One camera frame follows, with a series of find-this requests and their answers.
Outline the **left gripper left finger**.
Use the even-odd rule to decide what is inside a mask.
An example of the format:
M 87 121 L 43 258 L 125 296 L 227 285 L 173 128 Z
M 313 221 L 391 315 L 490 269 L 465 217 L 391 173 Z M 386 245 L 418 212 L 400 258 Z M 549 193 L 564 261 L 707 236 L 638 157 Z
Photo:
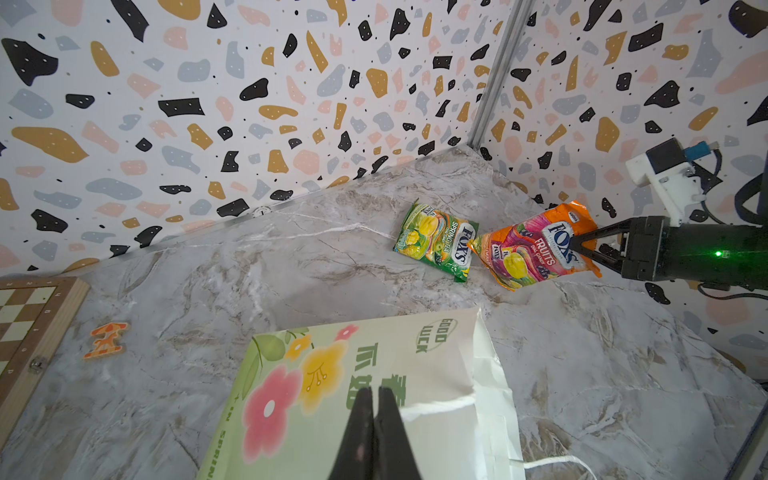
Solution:
M 357 392 L 329 480 L 373 478 L 374 415 L 372 389 Z

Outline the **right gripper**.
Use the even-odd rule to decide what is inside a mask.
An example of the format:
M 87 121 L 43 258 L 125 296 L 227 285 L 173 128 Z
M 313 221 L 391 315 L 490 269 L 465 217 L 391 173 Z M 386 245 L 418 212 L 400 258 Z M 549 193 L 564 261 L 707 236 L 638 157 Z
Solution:
M 600 241 L 623 235 L 620 251 Z M 767 229 L 682 224 L 663 216 L 635 217 L 575 235 L 572 250 L 587 263 L 640 281 L 691 280 L 716 286 L 767 286 Z

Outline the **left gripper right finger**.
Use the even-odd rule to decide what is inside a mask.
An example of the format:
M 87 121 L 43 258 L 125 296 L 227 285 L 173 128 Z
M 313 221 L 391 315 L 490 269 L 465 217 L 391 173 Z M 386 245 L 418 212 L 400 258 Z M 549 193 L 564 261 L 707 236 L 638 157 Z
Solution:
M 388 387 L 378 389 L 378 412 L 374 418 L 374 447 L 376 479 L 422 479 L 394 392 Z

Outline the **white paper bag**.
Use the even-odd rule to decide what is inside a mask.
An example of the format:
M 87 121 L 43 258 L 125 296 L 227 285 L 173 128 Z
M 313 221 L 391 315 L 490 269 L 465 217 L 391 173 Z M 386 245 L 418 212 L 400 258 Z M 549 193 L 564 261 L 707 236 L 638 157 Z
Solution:
M 202 479 L 522 479 L 482 310 L 254 336 Z

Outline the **orange Fox's fruits packet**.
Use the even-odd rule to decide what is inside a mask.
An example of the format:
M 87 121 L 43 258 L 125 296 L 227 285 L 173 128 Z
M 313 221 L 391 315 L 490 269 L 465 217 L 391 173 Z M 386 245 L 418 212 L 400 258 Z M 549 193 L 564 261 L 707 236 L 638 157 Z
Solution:
M 516 291 L 580 272 L 600 278 L 599 266 L 571 246 L 574 237 L 596 229 L 588 209 L 570 202 L 483 234 L 471 241 L 470 248 L 501 286 Z

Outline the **green Fox's candy packet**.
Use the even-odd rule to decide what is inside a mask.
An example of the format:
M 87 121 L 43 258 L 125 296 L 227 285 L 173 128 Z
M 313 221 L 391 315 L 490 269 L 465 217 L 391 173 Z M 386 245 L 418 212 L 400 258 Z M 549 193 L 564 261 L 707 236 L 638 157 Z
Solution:
M 401 224 L 393 250 L 451 274 L 456 282 L 468 280 L 471 242 L 479 224 L 416 201 Z

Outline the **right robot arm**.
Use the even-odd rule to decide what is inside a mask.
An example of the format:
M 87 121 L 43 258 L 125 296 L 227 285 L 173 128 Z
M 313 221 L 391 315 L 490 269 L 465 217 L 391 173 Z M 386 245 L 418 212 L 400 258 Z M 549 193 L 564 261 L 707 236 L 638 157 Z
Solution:
M 767 288 L 767 174 L 734 196 L 743 225 L 686 223 L 689 206 L 705 205 L 698 165 L 674 139 L 626 162 L 639 187 L 656 190 L 668 214 L 632 217 L 571 238 L 569 248 L 622 278 L 697 281 L 703 288 Z

